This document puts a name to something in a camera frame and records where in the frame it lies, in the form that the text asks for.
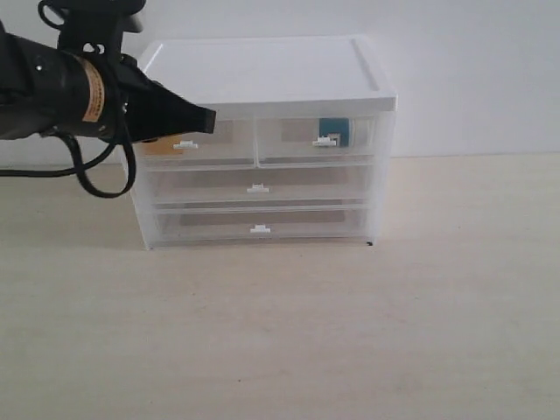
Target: blue object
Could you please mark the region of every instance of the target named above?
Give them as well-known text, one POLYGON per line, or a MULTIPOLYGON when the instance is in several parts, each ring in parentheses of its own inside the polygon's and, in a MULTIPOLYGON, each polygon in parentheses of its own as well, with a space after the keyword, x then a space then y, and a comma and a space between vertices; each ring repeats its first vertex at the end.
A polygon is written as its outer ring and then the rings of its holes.
POLYGON ((321 137, 338 137, 339 147, 350 146, 350 120, 348 118, 321 118, 318 123, 321 137))

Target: drawer handle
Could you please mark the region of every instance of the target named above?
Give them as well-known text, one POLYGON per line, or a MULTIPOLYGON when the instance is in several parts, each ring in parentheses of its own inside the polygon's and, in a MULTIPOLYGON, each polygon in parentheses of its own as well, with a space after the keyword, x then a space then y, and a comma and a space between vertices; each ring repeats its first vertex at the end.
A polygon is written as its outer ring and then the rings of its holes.
POLYGON ((182 141, 179 144, 174 144, 173 145, 173 149, 175 149, 176 151, 182 151, 182 150, 187 150, 187 149, 198 149, 199 145, 197 143, 195 143, 193 140, 189 140, 189 141, 182 141))
POLYGON ((266 225, 255 225, 251 228, 251 234, 269 234, 270 232, 272 232, 270 227, 266 227, 266 225))
POLYGON ((264 186, 264 184, 253 184, 250 188, 247 189, 249 194, 256 194, 256 193, 270 193, 270 188, 264 186))
POLYGON ((339 142, 330 137, 319 137, 316 142, 313 142, 315 147, 338 147, 339 142))

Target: white top panel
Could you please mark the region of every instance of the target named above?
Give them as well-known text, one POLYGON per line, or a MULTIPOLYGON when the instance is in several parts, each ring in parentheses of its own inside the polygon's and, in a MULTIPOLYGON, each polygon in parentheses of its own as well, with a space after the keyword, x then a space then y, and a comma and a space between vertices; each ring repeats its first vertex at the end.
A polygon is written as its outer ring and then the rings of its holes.
POLYGON ((188 101, 217 108, 221 119, 369 115, 396 105, 369 42, 363 36, 159 41, 140 67, 188 101))

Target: plastic drawer unit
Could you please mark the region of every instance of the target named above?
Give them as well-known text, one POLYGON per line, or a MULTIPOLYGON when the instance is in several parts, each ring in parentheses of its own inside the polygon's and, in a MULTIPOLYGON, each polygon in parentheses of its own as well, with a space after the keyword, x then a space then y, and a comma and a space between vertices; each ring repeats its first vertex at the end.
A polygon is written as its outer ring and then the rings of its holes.
POLYGON ((396 92, 364 36, 173 40, 140 60, 218 111, 212 135, 137 144, 148 249, 380 233, 396 92))

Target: yellow sticker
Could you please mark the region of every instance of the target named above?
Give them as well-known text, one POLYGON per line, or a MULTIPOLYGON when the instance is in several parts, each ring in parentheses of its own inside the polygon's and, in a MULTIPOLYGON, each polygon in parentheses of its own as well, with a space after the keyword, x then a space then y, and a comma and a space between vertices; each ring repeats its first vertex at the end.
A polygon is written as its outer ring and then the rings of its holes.
POLYGON ((105 107, 105 84, 99 70, 86 59, 76 57, 84 67, 89 82, 89 104, 82 118, 84 123, 98 123, 105 107))

